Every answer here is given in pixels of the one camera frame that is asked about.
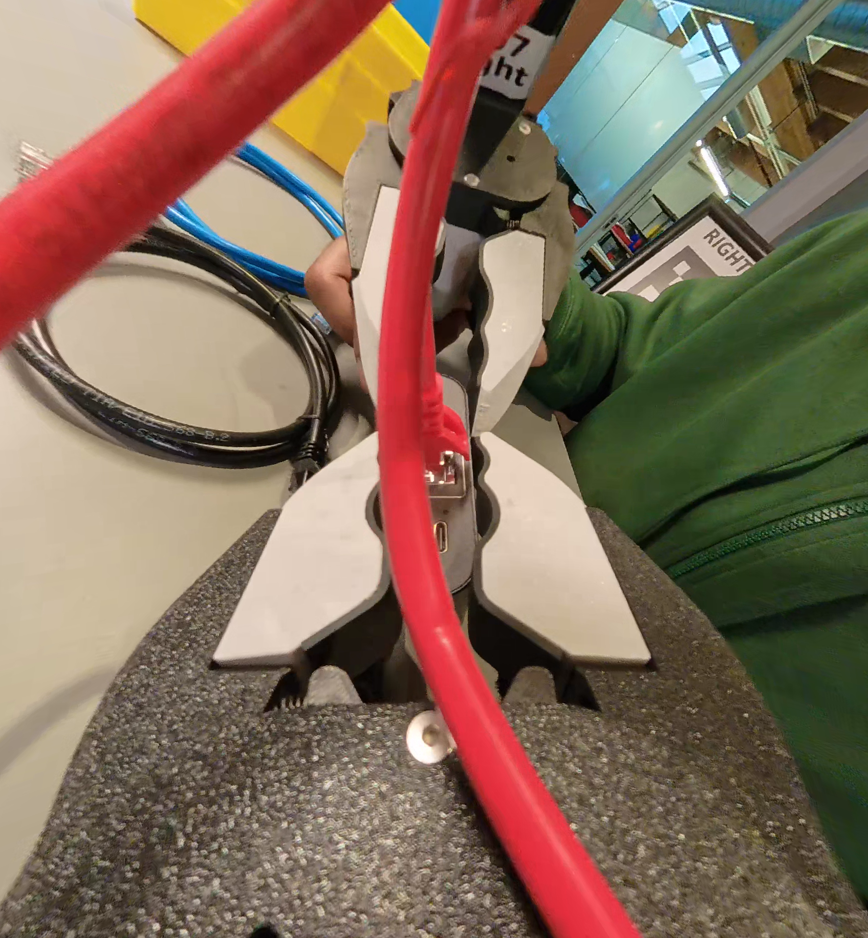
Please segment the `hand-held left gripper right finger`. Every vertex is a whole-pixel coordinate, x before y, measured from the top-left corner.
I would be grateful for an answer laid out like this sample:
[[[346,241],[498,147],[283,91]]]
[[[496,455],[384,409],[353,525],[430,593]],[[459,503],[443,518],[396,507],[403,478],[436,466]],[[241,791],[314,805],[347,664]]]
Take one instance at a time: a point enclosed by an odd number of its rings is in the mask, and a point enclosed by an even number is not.
[[[650,649],[581,498],[495,433],[478,444],[490,516],[475,561],[483,607],[559,660],[648,665]]]

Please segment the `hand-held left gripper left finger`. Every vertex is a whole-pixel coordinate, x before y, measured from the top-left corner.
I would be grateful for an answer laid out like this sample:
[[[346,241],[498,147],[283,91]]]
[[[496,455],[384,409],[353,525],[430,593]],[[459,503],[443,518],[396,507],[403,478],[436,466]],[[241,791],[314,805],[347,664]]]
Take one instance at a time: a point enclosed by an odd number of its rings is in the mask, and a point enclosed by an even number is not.
[[[287,499],[214,651],[218,667],[301,663],[383,597],[391,577],[372,515],[378,454],[372,433]]]

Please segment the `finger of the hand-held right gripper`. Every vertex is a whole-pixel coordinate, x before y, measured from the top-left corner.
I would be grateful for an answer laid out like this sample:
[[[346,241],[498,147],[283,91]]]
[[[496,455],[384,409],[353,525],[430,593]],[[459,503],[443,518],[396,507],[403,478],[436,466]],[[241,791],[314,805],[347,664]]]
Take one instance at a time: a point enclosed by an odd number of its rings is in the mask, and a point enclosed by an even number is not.
[[[373,405],[379,401],[382,307],[399,189],[382,185],[369,199],[367,221],[349,220],[349,262],[358,358]]]
[[[497,234],[483,242],[479,267],[487,304],[473,433],[485,434],[513,403],[543,338],[545,239],[521,229]]]

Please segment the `black network switch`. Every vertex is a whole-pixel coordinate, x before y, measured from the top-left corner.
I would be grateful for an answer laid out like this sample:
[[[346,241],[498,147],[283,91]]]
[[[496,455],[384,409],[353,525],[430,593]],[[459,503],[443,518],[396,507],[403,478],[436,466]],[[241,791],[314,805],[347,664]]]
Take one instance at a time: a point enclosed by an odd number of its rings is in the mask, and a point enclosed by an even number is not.
[[[463,384],[452,377],[443,377],[442,390],[445,404],[460,416],[464,428],[468,428],[470,414]],[[433,538],[448,589],[454,600],[458,600],[464,597],[473,579],[478,538],[471,459],[460,453],[446,453],[441,457],[439,473],[428,473],[427,478]],[[367,521],[380,539],[384,553],[378,483],[367,502]]]

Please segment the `person's right forearm green sleeve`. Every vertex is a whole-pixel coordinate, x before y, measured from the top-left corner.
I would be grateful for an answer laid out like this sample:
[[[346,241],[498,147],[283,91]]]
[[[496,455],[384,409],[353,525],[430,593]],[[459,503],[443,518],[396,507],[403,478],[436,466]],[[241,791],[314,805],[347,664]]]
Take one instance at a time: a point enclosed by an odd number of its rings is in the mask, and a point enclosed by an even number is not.
[[[652,301],[573,279],[545,345],[530,390],[595,405],[568,445],[581,482],[648,462],[738,479],[868,439],[868,209]]]

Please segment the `person's right hand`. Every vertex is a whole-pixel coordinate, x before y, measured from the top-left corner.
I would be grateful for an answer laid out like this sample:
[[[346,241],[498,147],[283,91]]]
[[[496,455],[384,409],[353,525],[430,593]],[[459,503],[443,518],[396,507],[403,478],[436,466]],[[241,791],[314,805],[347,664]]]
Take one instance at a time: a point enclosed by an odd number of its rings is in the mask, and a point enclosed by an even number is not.
[[[356,349],[355,309],[351,292],[352,267],[346,235],[328,245],[304,274],[306,295],[333,333]]]

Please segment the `blue storage bin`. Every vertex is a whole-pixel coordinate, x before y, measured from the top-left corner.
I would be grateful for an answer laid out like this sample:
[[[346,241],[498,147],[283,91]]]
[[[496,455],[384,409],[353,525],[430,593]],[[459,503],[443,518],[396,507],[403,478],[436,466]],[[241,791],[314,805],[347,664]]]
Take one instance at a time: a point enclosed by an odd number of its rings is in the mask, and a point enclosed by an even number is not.
[[[433,38],[442,1],[391,1],[395,10],[428,45]]]

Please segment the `yellow storage bin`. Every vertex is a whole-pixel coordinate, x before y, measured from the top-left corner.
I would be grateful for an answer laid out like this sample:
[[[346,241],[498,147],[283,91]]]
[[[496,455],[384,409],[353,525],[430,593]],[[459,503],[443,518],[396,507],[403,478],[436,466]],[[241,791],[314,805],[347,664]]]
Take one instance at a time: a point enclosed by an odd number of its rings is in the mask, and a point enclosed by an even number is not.
[[[248,6],[246,1],[134,1],[137,21],[179,53],[194,53]],[[393,4],[332,64],[276,112],[273,123],[339,174],[391,94],[420,80],[428,43]]]

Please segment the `framed black white sign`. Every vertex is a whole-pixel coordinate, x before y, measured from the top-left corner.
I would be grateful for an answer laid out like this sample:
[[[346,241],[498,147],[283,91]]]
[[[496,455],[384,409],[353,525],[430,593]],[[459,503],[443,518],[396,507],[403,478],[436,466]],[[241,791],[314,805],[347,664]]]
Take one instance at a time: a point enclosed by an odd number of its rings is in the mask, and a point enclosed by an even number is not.
[[[592,288],[654,301],[676,284],[736,277],[772,247],[718,195],[705,198]]]

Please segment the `person's green jacket torso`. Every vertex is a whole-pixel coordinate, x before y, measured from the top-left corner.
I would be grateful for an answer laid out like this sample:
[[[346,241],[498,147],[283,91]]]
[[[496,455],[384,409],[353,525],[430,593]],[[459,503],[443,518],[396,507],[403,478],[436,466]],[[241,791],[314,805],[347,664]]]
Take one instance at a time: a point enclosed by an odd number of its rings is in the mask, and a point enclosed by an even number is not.
[[[743,664],[868,908],[868,436],[712,492],[638,543]]]

